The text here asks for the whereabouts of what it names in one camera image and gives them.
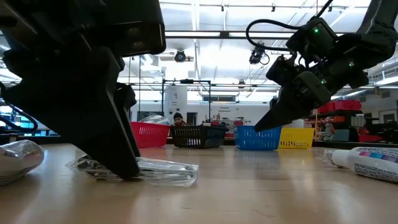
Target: plastic bag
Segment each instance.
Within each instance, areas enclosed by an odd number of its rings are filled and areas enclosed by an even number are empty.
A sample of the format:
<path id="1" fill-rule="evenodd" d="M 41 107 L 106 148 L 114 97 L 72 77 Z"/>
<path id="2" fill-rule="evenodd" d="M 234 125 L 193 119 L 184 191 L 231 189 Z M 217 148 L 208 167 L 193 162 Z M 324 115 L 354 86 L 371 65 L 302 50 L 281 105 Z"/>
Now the plastic bag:
<path id="1" fill-rule="evenodd" d="M 0 185 L 10 184 L 44 160 L 44 149 L 29 141 L 16 141 L 0 146 Z"/>
<path id="2" fill-rule="evenodd" d="M 132 182 L 148 182 L 156 186 L 191 187 L 198 179 L 198 165 L 158 159 L 137 158 L 140 173 Z M 72 170 L 85 172 L 89 177 L 99 180 L 121 180 L 116 174 L 105 168 L 89 156 L 83 156 L 67 164 Z"/>
<path id="3" fill-rule="evenodd" d="M 140 120 L 139 122 L 171 125 L 170 120 L 161 115 L 150 115 L 150 116 Z"/>

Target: table surface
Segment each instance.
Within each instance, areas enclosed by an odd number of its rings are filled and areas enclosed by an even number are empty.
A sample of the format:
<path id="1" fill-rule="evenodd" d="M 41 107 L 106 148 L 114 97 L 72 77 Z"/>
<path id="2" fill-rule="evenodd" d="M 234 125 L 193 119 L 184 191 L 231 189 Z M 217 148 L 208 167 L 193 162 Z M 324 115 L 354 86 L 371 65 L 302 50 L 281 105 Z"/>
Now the table surface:
<path id="1" fill-rule="evenodd" d="M 397 223 L 398 186 L 319 159 L 322 148 L 277 152 L 142 149 L 198 164 L 192 188 L 95 181 L 65 164 L 82 153 L 44 146 L 45 160 L 0 188 L 0 223 Z"/>

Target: blue basket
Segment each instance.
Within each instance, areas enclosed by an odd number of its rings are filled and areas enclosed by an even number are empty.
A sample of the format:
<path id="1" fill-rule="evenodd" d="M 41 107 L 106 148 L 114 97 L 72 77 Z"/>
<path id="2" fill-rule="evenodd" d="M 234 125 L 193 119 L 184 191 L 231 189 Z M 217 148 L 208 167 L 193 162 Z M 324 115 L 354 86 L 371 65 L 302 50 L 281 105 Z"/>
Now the blue basket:
<path id="1" fill-rule="evenodd" d="M 279 146 L 282 127 L 254 131 L 254 126 L 237 126 L 234 133 L 235 146 L 246 150 L 274 150 Z"/>

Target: black basket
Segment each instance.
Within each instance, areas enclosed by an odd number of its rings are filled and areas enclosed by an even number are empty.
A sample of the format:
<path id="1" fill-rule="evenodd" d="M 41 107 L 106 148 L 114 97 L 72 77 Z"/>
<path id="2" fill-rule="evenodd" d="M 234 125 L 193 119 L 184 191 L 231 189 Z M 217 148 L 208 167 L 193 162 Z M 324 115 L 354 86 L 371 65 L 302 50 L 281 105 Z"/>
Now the black basket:
<path id="1" fill-rule="evenodd" d="M 174 127 L 170 131 L 174 146 L 194 149 L 208 149 L 224 144 L 226 128 L 209 126 Z"/>

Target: person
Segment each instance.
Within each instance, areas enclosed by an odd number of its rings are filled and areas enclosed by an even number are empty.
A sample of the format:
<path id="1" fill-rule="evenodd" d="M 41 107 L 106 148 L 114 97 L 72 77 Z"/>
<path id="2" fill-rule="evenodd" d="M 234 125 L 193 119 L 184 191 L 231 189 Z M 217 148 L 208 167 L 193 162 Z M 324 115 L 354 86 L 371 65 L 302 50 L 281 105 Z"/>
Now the person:
<path id="1" fill-rule="evenodd" d="M 174 114 L 174 126 L 177 126 L 177 127 L 184 127 L 184 126 L 186 126 L 186 125 L 187 125 L 187 124 L 186 124 L 186 122 L 183 120 L 182 115 L 181 115 L 179 112 L 175 113 L 175 114 Z"/>

